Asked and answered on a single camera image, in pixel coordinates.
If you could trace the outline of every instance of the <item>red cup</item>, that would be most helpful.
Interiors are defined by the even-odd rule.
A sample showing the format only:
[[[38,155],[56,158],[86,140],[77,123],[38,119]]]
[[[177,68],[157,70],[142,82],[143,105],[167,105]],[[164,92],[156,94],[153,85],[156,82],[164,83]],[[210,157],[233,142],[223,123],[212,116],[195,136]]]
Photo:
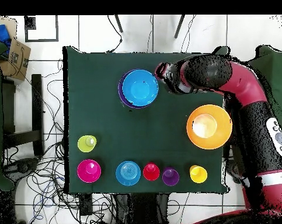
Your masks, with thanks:
[[[149,162],[143,169],[145,179],[153,181],[159,177],[159,168],[153,162]]]

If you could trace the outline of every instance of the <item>magenta cup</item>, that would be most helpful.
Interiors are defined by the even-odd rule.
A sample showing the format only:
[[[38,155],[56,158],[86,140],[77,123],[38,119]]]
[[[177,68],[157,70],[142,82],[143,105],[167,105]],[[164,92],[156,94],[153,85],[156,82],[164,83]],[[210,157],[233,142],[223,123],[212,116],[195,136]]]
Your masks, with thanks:
[[[179,173],[172,167],[166,167],[162,174],[162,181],[167,186],[175,186],[179,181]]]
[[[86,183],[92,183],[98,180],[101,174],[99,164],[94,160],[83,160],[78,165],[78,177]]]

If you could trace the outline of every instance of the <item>cardboard box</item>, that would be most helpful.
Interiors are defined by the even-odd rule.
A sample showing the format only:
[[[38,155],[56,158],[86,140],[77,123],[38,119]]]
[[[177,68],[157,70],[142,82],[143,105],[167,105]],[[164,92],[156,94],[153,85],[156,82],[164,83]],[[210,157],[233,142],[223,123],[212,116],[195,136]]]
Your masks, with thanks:
[[[16,20],[0,17],[1,24],[6,26],[9,36],[12,39],[8,61],[0,60],[2,73],[4,76],[10,76],[23,81],[26,76],[31,48],[15,39]]]

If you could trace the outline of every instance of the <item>pink cup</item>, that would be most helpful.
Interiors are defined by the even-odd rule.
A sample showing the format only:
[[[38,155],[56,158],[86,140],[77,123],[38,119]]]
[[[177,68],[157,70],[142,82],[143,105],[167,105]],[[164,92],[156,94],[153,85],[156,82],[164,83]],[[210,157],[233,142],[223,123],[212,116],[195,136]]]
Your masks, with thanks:
[[[101,174],[99,164],[94,160],[83,160],[78,165],[78,177],[86,183],[92,183],[98,180]]]

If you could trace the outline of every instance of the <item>white label on robot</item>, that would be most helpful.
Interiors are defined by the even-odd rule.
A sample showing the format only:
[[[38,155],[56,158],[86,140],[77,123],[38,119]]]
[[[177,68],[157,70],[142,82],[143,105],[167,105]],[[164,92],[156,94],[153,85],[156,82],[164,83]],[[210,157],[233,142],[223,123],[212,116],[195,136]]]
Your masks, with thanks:
[[[274,146],[276,148],[276,151],[282,156],[282,145],[279,144],[276,140],[276,134],[282,133],[281,127],[278,125],[278,121],[276,118],[270,118],[266,121],[266,127],[269,131],[271,140],[274,143]]]

